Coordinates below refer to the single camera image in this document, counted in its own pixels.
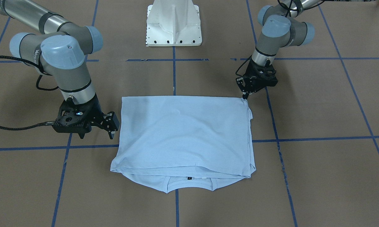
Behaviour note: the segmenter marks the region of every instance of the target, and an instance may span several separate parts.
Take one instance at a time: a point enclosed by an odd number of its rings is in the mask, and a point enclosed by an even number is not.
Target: blue cap
[[[41,43],[42,57],[48,64],[58,69],[76,69],[85,60],[79,42],[71,36],[56,35]]]
[[[314,26],[310,23],[307,23],[307,22],[305,22],[305,24],[307,26],[307,34],[306,34],[305,40],[303,41],[303,43],[301,45],[309,44],[313,40],[314,35],[315,35]]]
[[[103,36],[100,31],[93,26],[85,26],[89,29],[91,34],[91,39],[93,40],[93,51],[91,53],[97,52],[103,48]]]
[[[263,27],[263,34],[276,38],[286,35],[290,29],[290,20],[279,15],[271,15],[266,19]]]
[[[21,56],[20,56],[20,44],[21,44],[21,41],[24,39],[24,37],[29,35],[29,34],[32,34],[32,33],[21,32],[21,33],[18,33],[12,37],[10,44],[9,44],[9,48],[10,48],[10,52],[12,53],[13,56],[21,58]]]
[[[261,25],[263,25],[263,21],[264,21],[265,13],[266,13],[266,11],[267,11],[270,7],[272,7],[272,6],[270,6],[270,5],[264,6],[264,7],[260,10],[260,12],[258,13],[258,17],[257,17],[257,19],[258,19],[258,22],[259,22]]]

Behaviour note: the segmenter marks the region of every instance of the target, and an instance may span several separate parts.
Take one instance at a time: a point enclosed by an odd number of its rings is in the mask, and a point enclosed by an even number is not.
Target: white mounting plate
[[[148,18],[152,6],[148,6]],[[193,6],[199,17],[199,7],[197,5]],[[146,46],[199,46],[202,43],[201,24],[187,25],[176,33],[165,30],[160,24],[148,23],[147,25]]]

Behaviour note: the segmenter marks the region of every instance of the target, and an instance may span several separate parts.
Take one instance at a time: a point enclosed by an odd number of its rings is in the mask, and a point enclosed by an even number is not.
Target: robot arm
[[[236,79],[244,99],[266,86],[277,84],[272,63],[280,47],[300,46],[312,41],[315,33],[313,25],[298,22],[292,17],[297,17],[319,1],[286,0],[275,7],[264,6],[260,10],[258,22],[263,26],[262,33],[245,74]]]
[[[13,56],[29,60],[54,76],[64,97],[53,128],[78,133],[80,138],[97,126],[113,138],[119,121],[114,112],[104,114],[96,95],[85,55],[100,50],[103,39],[91,26],[80,27],[30,0],[0,0],[0,14],[39,31],[19,33],[10,42]]]

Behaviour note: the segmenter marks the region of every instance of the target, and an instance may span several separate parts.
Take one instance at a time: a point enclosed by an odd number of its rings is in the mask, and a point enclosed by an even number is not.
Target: blue tape grid
[[[94,23],[95,23],[95,20],[96,20],[98,2],[99,1],[96,0],[96,7],[95,7],[95,10],[94,10],[94,16],[93,16],[92,26],[94,26]],[[253,19],[252,19],[252,16],[251,16],[250,6],[249,6],[248,0],[246,0],[246,4],[247,4],[247,10],[248,10],[249,18],[250,18],[250,23],[251,23],[251,29],[252,29],[253,36],[254,36],[254,41],[256,42],[257,41],[256,40],[256,34],[255,34],[255,30],[254,30]],[[331,30],[330,30],[330,28],[328,26],[327,20],[325,19],[324,13],[322,12],[322,9],[321,9],[320,6],[319,6],[319,10],[320,10],[320,13],[321,13],[321,15],[323,17],[325,25],[326,25],[326,27],[328,29],[328,32],[329,32],[329,34],[331,36],[331,39],[332,39],[332,41],[334,43],[334,46],[335,46],[335,48],[337,50],[338,58],[337,57],[276,58],[276,60],[341,60],[342,66],[343,66],[344,71],[345,71],[345,74],[347,75],[348,81],[349,81],[349,83],[351,85],[351,88],[352,88],[353,93],[355,95],[355,98],[356,98],[356,100],[358,102],[358,105],[360,107],[362,115],[364,116],[366,125],[367,125],[367,127],[369,129],[370,136],[366,136],[366,137],[323,137],[323,138],[288,138],[288,139],[279,139],[279,137],[277,135],[277,131],[276,131],[275,119],[274,119],[274,115],[273,115],[273,112],[272,112],[272,106],[271,106],[271,102],[270,102],[270,99],[269,99],[269,92],[268,92],[268,89],[265,88],[266,98],[267,98],[267,102],[268,102],[268,107],[270,109],[271,118],[272,118],[272,125],[273,125],[273,129],[274,129],[274,132],[275,132],[275,139],[253,140],[253,143],[276,142],[276,144],[278,146],[279,158],[280,158],[280,161],[281,161],[281,164],[282,164],[282,170],[283,170],[283,174],[284,174],[284,180],[285,180],[286,189],[287,189],[288,196],[289,196],[289,203],[290,203],[290,206],[291,206],[292,216],[293,216],[295,227],[297,226],[296,215],[295,215],[295,211],[294,211],[294,207],[293,207],[292,197],[291,197],[290,191],[289,191],[289,185],[288,185],[288,182],[287,182],[287,175],[286,175],[286,172],[285,172],[285,166],[283,164],[282,153],[280,151],[280,142],[372,139],[373,142],[374,142],[374,145],[375,145],[375,147],[377,149],[377,152],[379,154],[379,147],[378,147],[377,141],[376,141],[376,139],[379,138],[379,136],[375,136],[373,134],[371,128],[370,128],[370,125],[369,125],[369,123],[367,121],[367,118],[366,118],[366,115],[364,113],[364,110],[363,110],[363,108],[362,108],[362,106],[360,104],[360,101],[358,99],[357,93],[356,93],[356,91],[354,89],[354,86],[352,84],[352,81],[351,81],[351,79],[349,77],[349,73],[348,73],[348,71],[347,71],[347,69],[345,67],[345,64],[344,64],[344,60],[379,60],[379,57],[342,57],[341,54],[340,54],[340,52],[339,52],[339,50],[338,50],[337,44],[335,43],[334,37],[333,37],[333,35],[331,33]],[[4,33],[5,33],[5,31],[6,31],[7,27],[8,27],[9,21],[10,21],[10,17],[7,19],[6,24],[4,26],[4,29],[2,31],[2,34],[0,36],[0,43],[1,43],[3,35],[4,35]],[[173,86],[174,86],[174,94],[173,95],[176,95],[176,67],[175,67],[175,63],[177,61],[208,61],[209,59],[176,59],[176,57],[175,57],[175,47],[172,48],[172,51],[173,51],[173,58],[172,59],[128,59],[127,61],[172,61],[173,62]],[[98,59],[89,59],[89,60],[87,60],[87,62],[98,62],[98,61],[99,61]],[[19,62],[18,61],[0,61],[0,63],[19,63]],[[62,185],[63,185],[63,179],[64,179],[66,165],[67,165],[67,157],[68,157],[70,149],[75,149],[75,148],[117,148],[119,146],[118,144],[114,144],[114,145],[81,145],[81,146],[71,146],[70,145],[71,139],[72,139],[72,134],[70,134],[70,136],[69,136],[69,139],[68,139],[68,142],[67,142],[67,146],[29,147],[29,148],[0,148],[0,151],[66,149],[65,159],[64,159],[64,165],[63,165],[63,168],[62,168],[62,174],[61,174],[61,179],[60,179],[60,186],[59,186],[59,189],[58,189],[58,195],[57,195],[57,200],[56,200],[55,209],[54,209],[54,217],[53,217],[53,221],[52,221],[52,226],[54,226],[55,222],[56,222],[57,210],[58,210],[58,207],[59,207],[61,190],[62,190]],[[179,226],[178,189],[175,191],[175,202],[176,202],[176,226],[178,227]]]

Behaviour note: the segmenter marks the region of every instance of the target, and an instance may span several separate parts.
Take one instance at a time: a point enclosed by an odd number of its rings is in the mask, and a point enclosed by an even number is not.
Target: folded t-shirt
[[[255,171],[246,100],[204,96],[123,97],[111,171],[166,193],[215,190]]]

